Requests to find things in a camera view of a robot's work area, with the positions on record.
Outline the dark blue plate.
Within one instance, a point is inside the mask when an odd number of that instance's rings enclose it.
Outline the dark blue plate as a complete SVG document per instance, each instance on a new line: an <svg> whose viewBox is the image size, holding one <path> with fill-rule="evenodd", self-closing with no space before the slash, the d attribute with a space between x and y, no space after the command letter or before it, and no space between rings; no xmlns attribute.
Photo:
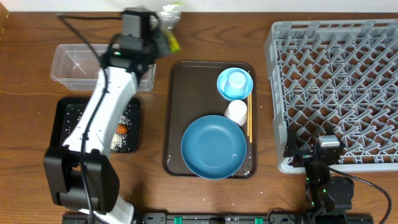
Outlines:
<svg viewBox="0 0 398 224"><path fill-rule="evenodd" d="M181 140L186 166L199 177L218 180L233 175L246 158L248 145L241 128L230 119L208 115L193 121Z"/></svg>

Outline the white cup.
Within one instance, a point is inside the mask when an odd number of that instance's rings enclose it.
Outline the white cup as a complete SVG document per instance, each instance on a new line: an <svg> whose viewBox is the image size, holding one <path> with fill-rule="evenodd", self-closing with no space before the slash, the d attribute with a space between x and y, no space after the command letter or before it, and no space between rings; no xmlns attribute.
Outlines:
<svg viewBox="0 0 398 224"><path fill-rule="evenodd" d="M235 122L238 126L243 126L247 120L248 107L242 100L233 100L228 105L224 116Z"/></svg>

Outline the black tray bin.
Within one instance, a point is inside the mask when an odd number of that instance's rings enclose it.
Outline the black tray bin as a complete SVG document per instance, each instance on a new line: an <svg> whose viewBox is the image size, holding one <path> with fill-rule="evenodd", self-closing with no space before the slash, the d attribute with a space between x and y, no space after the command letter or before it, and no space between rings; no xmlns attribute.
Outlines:
<svg viewBox="0 0 398 224"><path fill-rule="evenodd" d="M61 133L62 133L62 128L63 128L63 121L64 121L66 107L68 105L72 105L72 104L87 105L88 102L89 102L88 97L65 97L65 98L62 98L57 103L55 120L53 122L53 128L52 128L52 136L50 138L50 146L51 147L62 145L60 143L60 139L61 139ZM130 144L131 149L132 149L131 152L135 152L135 151L137 151L137 145L139 142L139 127L140 127L140 121L141 121L141 104L137 98L131 98L128 105L135 105L137 107L136 112L133 112L132 128L129 131L129 133L127 134L128 139L131 140L131 144ZM113 153L130 153L130 152L113 152Z"/></svg>

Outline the light blue cup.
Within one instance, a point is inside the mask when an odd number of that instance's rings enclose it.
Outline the light blue cup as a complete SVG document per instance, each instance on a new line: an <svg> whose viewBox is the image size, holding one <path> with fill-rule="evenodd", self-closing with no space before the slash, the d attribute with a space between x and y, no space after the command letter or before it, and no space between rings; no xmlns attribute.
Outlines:
<svg viewBox="0 0 398 224"><path fill-rule="evenodd" d="M233 72L224 86L224 93L232 99L241 98L246 91L246 77L241 72Z"/></svg>

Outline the clear plastic bin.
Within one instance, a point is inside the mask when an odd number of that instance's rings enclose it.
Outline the clear plastic bin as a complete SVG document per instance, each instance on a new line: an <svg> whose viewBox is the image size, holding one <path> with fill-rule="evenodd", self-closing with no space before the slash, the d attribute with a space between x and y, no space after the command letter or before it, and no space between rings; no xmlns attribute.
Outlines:
<svg viewBox="0 0 398 224"><path fill-rule="evenodd" d="M107 44L94 44L101 56ZM156 64L150 65L142 76L137 91L152 91L155 83ZM100 65L92 51L85 44L61 44L53 57L51 79L72 91L93 91L96 87Z"/></svg>

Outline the wooden chopstick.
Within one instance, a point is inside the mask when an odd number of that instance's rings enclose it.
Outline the wooden chopstick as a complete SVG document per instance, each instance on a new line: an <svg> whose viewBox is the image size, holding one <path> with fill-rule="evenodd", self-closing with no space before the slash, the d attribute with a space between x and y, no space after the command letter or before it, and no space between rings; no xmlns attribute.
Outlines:
<svg viewBox="0 0 398 224"><path fill-rule="evenodd" d="M250 138L251 135L251 93L248 95L247 99L247 107L248 107L248 113L247 113L247 137Z"/></svg>
<svg viewBox="0 0 398 224"><path fill-rule="evenodd" d="M250 138L249 138L249 142L250 143L252 143L252 93L251 93L251 120L250 120L250 122L251 122L251 135L250 135Z"/></svg>

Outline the grey dishwasher rack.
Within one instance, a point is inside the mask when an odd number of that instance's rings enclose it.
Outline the grey dishwasher rack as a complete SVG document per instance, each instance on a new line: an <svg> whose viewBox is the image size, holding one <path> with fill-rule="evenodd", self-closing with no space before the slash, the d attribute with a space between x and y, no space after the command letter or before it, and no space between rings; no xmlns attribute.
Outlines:
<svg viewBox="0 0 398 224"><path fill-rule="evenodd" d="M337 170L397 170L395 19L275 22L264 49L281 172L303 172L284 155L288 133L308 149L325 126L345 144Z"/></svg>

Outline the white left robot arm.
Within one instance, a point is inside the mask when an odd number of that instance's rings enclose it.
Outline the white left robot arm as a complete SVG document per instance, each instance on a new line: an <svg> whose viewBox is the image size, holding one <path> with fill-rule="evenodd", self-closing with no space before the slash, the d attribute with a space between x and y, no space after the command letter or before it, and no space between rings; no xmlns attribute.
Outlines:
<svg viewBox="0 0 398 224"><path fill-rule="evenodd" d="M53 203L88 214L88 221L131 223L134 207L119 195L120 180L109 161L116 127L139 81L155 60L179 51L169 30L147 37L116 34L100 67L94 92L72 133L50 146L44 167Z"/></svg>

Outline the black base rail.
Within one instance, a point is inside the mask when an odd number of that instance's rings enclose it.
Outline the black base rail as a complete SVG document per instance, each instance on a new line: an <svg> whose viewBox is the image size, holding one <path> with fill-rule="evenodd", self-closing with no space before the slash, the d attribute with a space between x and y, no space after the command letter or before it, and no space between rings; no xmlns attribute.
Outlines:
<svg viewBox="0 0 398 224"><path fill-rule="evenodd" d="M347 223L372 224L374 220L367 215L318 215L314 220L309 216L286 213L268 215L166 215L146 213L136 217L133 224L289 224L289 223Z"/></svg>

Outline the brown serving tray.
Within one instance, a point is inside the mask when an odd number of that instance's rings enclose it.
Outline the brown serving tray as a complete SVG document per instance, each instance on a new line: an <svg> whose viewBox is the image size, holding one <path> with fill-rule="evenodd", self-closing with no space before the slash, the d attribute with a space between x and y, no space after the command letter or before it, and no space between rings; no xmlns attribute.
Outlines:
<svg viewBox="0 0 398 224"><path fill-rule="evenodd" d="M224 115L229 102L216 87L219 74L227 68L241 68L256 81L256 71L243 62L180 61L173 65L165 119L163 167L170 175L194 177L181 153L181 140L194 120L206 115Z"/></svg>

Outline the light blue bowl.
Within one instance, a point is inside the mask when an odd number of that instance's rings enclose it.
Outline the light blue bowl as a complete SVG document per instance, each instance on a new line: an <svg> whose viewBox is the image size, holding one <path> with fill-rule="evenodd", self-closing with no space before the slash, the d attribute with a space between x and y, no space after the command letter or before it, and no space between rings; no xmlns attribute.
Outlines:
<svg viewBox="0 0 398 224"><path fill-rule="evenodd" d="M229 97L227 97L226 94L224 93L224 86L225 86L225 83L226 83L228 77L229 77L233 72L241 72L241 73L245 74L245 77L246 77L246 91L245 91L245 94L244 94L243 97L237 98L237 99L229 98ZM217 89L218 89L219 93L221 94L221 96L222 96L225 100L227 100L227 101L233 101L233 100L243 100L243 99L245 99L246 97L248 97L248 95L252 92L252 89L253 89L253 86L254 86L254 82L253 82L253 80L252 80L252 77L250 76L250 74L249 74L247 71L243 70L242 68L233 67L233 68L227 68L226 70L223 70L223 71L219 74L218 79L217 79L217 82L216 82L216 85L217 85Z"/></svg>

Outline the orange carrot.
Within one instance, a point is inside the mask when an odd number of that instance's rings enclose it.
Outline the orange carrot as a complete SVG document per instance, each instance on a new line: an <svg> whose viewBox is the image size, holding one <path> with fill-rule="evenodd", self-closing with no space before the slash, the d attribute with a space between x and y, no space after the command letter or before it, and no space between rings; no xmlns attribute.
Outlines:
<svg viewBox="0 0 398 224"><path fill-rule="evenodd" d="M119 124L116 128L116 133L118 134L127 134L129 128L123 124Z"/></svg>

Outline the yellow silver snack wrapper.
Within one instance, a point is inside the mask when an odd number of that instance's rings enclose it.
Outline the yellow silver snack wrapper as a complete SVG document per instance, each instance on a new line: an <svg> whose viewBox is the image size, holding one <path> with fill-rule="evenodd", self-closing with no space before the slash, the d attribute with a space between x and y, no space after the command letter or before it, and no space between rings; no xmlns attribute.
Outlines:
<svg viewBox="0 0 398 224"><path fill-rule="evenodd" d="M180 50L177 38L172 31L180 20L181 11L181 2L173 2L172 4L164 5L161 10L157 11L157 16L160 19L160 29L168 42L167 46L171 54Z"/></svg>

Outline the pile of white rice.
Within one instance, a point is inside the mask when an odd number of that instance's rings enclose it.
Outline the pile of white rice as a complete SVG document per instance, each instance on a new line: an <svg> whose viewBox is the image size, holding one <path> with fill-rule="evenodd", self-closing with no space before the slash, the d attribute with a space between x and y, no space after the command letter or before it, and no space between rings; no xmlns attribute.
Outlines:
<svg viewBox="0 0 398 224"><path fill-rule="evenodd" d="M72 133L77 123L81 119L81 116L86 108L85 104L72 104L68 105L65 110L65 116L63 121L63 128L61 133L60 143ZM132 117L133 112L136 112L137 107L135 105L127 105L124 109L124 113L121 115L119 123L129 128L127 134L132 128ZM131 140L128 139L127 134L118 134L115 132L111 142L111 152L131 152Z"/></svg>

